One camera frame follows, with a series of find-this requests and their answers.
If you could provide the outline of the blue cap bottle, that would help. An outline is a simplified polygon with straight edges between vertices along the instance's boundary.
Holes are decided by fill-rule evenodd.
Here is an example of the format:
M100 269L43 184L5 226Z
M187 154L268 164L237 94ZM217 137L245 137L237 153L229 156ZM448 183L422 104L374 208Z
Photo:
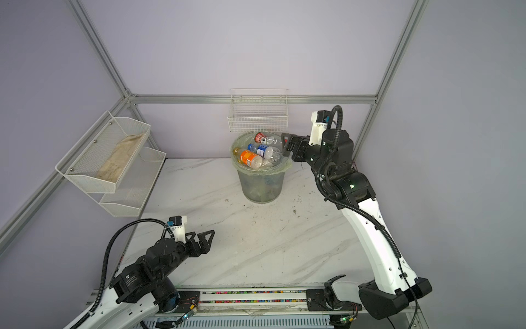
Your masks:
M271 164L276 165L282 160L282 152L279 148L269 146L265 144L250 143L247 146L250 152L253 152L263 159L269 161Z

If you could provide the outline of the red label crushed bottle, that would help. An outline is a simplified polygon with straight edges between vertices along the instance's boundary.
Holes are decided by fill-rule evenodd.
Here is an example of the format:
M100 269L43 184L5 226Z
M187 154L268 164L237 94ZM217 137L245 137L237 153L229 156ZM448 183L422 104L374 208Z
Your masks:
M277 148L283 148L286 143L284 137L281 134L274 134L270 132L258 132L254 137L254 141L259 144Z

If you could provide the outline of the orange label bottle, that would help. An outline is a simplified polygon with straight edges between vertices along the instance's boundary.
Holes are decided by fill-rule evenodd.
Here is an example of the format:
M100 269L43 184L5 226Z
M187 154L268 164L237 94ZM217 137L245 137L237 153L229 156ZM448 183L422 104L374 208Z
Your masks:
M243 148L234 148L233 155L236 160L253 170L259 170L263 166L263 157Z

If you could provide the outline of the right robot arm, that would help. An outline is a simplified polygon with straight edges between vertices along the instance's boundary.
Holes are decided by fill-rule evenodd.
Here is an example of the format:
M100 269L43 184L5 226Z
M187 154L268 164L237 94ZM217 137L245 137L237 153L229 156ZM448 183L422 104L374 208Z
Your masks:
M353 167L354 142L342 128L342 107L314 112L312 120L308 136L281 135L284 153L310 166L324 200L342 212L357 234L374 274L356 289L361 305L375 319L396 315L410 303L419 311L419 299L431 293L432 286L405 261L371 183Z

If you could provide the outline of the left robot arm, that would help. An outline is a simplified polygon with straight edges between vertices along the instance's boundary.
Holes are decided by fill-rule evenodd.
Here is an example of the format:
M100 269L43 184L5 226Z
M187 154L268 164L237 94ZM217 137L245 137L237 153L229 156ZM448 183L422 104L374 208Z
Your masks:
M68 328L132 328L137 325L145 328L145 320L157 313L178 314L179 319L168 324L169 328L176 328L196 314L199 292L179 292L169 276L185 260L207 254L215 231L187 232L185 216L152 222L163 227L160 239L134 263L108 280L109 255L116 238L139 222L133 221L114 234L105 251L95 301L70 322Z

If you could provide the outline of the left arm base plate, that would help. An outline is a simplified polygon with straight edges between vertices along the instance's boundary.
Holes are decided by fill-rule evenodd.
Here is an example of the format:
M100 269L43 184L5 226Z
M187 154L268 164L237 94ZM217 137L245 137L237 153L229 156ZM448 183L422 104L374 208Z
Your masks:
M178 291L179 299L174 309L175 314L185 314L190 311L190 307L199 305L200 291Z

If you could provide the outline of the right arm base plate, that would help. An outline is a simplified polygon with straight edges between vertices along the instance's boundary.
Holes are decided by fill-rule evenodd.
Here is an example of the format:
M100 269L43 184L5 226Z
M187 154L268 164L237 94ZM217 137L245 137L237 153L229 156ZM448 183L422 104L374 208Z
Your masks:
M362 305L354 302L340 301L333 292L324 289L307 289L306 300L308 311L361 311Z

